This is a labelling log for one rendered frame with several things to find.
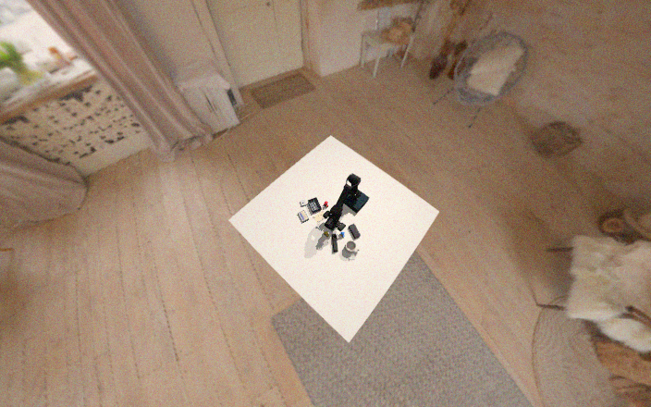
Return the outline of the white mug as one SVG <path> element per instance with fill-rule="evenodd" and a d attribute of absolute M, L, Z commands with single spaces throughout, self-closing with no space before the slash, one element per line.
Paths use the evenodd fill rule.
<path fill-rule="evenodd" d="M 353 253 L 354 251 L 359 251 L 360 248 L 357 248 L 355 241 L 349 240 L 345 245 L 346 253 Z"/>

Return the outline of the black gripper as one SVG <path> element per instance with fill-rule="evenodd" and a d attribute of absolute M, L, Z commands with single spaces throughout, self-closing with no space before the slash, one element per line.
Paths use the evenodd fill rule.
<path fill-rule="evenodd" d="M 329 213 L 329 211 L 326 211 L 326 212 L 323 214 L 323 217 L 324 217 L 325 219 L 328 219 L 328 218 L 329 218 L 328 213 Z M 346 225 L 345 225 L 343 222 L 341 223 L 340 221 L 336 221 L 335 228 L 338 228 L 339 231 L 342 231 L 345 227 L 346 227 Z"/>

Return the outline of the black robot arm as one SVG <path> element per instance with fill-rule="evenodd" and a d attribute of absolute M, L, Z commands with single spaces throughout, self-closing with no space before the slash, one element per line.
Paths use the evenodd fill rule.
<path fill-rule="evenodd" d="M 347 181 L 351 183 L 351 186 L 347 184 Z M 350 194 L 350 199 L 355 201 L 361 196 L 361 192 L 358 190 L 358 185 L 361 182 L 361 178 L 357 175 L 351 173 L 346 180 L 346 184 L 343 187 L 343 191 L 340 194 L 338 201 L 333 205 L 328 213 L 329 218 L 325 222 L 325 227 L 328 229 L 334 229 L 336 221 L 338 221 L 342 215 L 343 204 L 345 203 L 348 195 Z M 331 215 L 332 214 L 332 215 Z"/>

